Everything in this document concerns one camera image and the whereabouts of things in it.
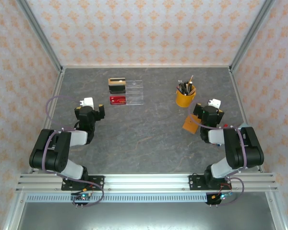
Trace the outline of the grey metal sheet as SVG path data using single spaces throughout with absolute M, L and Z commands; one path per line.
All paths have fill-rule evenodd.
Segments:
M 276 230 L 269 207 L 239 203 L 27 203 L 18 230 Z

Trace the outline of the yellow pencil cup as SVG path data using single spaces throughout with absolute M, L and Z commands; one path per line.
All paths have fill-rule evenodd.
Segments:
M 186 108 L 188 107 L 191 102 L 193 101 L 193 99 L 195 98 L 195 95 L 196 93 L 194 93 L 193 95 L 189 96 L 189 95 L 184 95 L 182 94 L 179 89 L 177 88 L 177 91 L 176 91 L 176 104 L 179 106 L 179 107 L 182 107 L 182 108 Z

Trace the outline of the aluminium side rail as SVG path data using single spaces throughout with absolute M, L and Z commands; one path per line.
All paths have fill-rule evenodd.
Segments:
M 238 104 L 239 104 L 239 108 L 240 108 L 240 112 L 241 112 L 241 115 L 242 115 L 243 122 L 246 122 L 247 124 L 249 124 L 248 123 L 248 119 L 247 119 L 246 114 L 245 114 L 245 111 L 244 111 L 244 108 L 243 108 L 241 96 L 240 96 L 240 93 L 239 93 L 239 90 L 238 90 L 238 87 L 237 87 L 236 80 L 234 78 L 234 74 L 233 74 L 233 72 L 232 72 L 232 70 L 230 68 L 228 68 L 228 72 L 229 72 L 229 75 L 230 75 L 230 78 L 231 78 L 231 81 L 232 81 L 232 84 L 233 84 L 233 88 L 234 88 L 234 91 L 235 91 L 235 94 L 236 94 L 236 97 L 237 97 L 237 101 L 238 101 Z
M 64 77 L 64 73 L 65 73 L 64 69 L 58 73 L 57 82 L 56 82 L 56 85 L 54 87 L 51 98 L 59 95 L 60 88 L 61 88 L 62 81 L 63 81 L 63 77 Z M 55 107 L 56 107 L 56 103 L 57 103 L 57 98 L 54 98 L 54 99 L 51 99 L 49 101 L 49 103 L 47 104 L 47 108 L 45 109 L 46 119 L 45 119 L 43 129 L 49 129 L 50 128 L 51 123 L 52 123 L 51 120 L 53 118 L 53 114 L 54 114 Z M 44 157 L 44 153 L 47 152 L 47 149 L 45 149 L 47 147 L 47 143 L 48 143 L 48 135 L 46 134 L 46 142 L 45 142 L 45 144 L 42 144 L 42 146 L 41 146 L 43 149 L 41 149 L 41 150 L 38 149 L 36 154 L 35 154 L 35 156 L 38 156 L 38 162 L 40 162 L 40 163 L 43 163 L 45 161 L 43 159 L 43 157 Z

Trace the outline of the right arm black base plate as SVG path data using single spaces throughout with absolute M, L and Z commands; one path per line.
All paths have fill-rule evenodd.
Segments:
M 208 178 L 204 175 L 189 175 L 190 190 L 231 190 L 231 184 L 227 183 L 224 178 L 216 179 L 214 177 Z

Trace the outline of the small green circuit board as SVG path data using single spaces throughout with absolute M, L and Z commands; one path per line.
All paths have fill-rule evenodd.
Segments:
M 224 200 L 226 199 L 227 197 L 231 196 L 232 195 L 232 192 L 229 192 L 229 193 L 218 193 L 218 194 L 214 194 L 211 196 L 212 199 L 214 200 Z
M 84 194 L 78 194 L 74 196 L 74 200 L 84 200 L 89 201 L 91 199 L 92 193 L 84 193 Z

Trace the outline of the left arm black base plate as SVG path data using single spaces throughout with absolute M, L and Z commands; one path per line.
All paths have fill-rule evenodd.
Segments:
M 89 175 L 88 179 L 86 181 L 95 183 L 99 185 L 100 187 L 104 187 L 104 179 L 105 177 L 102 175 Z M 100 191 L 101 189 L 96 187 L 95 185 L 73 181 L 70 179 L 63 179 L 61 184 L 61 190 L 62 191 L 82 191 L 83 189 L 86 189 L 86 191 Z

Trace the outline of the orange leather card holder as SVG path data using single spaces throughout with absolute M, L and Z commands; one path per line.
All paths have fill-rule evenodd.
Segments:
M 185 119 L 185 122 L 184 122 L 184 125 L 182 128 L 185 129 L 186 131 L 192 133 L 192 134 L 195 134 L 199 126 L 198 126 L 198 124 L 193 122 L 193 120 L 195 120 L 197 123 L 201 122 L 201 119 L 199 119 L 197 116 L 195 116 L 195 115 L 190 116 L 189 115 Z

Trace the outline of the aluminium mounting rail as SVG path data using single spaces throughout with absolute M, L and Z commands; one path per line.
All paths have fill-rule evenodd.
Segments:
M 279 185 L 272 173 L 240 173 L 231 179 L 233 192 L 278 192 Z M 62 179 L 52 174 L 22 174 L 17 192 L 50 193 L 61 191 Z M 188 174 L 106 174 L 104 191 L 109 193 L 190 193 Z

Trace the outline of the thin pale edge rail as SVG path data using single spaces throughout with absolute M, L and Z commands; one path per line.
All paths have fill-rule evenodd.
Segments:
M 63 69 L 117 69 L 117 68 L 229 68 L 229 65 L 65 65 Z

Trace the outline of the aluminium frame post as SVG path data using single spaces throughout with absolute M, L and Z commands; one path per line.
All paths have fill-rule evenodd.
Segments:
M 45 52 L 47 53 L 50 61 L 52 62 L 53 66 L 58 72 L 61 72 L 63 66 L 61 65 L 57 55 L 55 54 L 49 40 L 47 39 L 45 33 L 43 32 L 42 27 L 40 26 L 38 20 L 36 19 L 31 7 L 27 0 L 16 0 L 18 6 L 24 13 L 25 17 L 27 18 L 31 28 L 37 35 L 42 47 L 44 48 Z
M 5 221 L 3 230 L 18 230 L 21 217 L 23 214 L 24 206 L 26 203 L 26 193 L 16 193 L 8 212 L 7 219 Z
M 288 230 L 288 220 L 281 204 L 279 193 L 269 191 L 265 192 L 265 196 L 269 205 L 275 230 Z
M 240 61 L 242 60 L 244 54 L 247 52 L 247 49 L 253 41 L 256 33 L 260 29 L 274 2 L 275 0 L 264 0 L 262 7 L 260 8 L 248 32 L 246 33 L 246 36 L 243 39 L 236 55 L 234 56 L 232 63 L 228 67 L 230 73 L 233 73 L 234 70 L 238 67 Z

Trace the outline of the red VIP card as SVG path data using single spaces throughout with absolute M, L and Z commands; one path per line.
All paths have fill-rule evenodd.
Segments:
M 125 105 L 126 96 L 125 95 L 112 95 L 112 96 L 109 96 L 109 101 L 111 105 Z

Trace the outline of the clear acrylic card organizer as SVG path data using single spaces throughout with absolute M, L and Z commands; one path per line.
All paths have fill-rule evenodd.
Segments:
M 142 80 L 126 80 L 126 93 L 111 94 L 112 95 L 125 95 L 126 105 L 143 105 L 144 104 L 144 86 Z

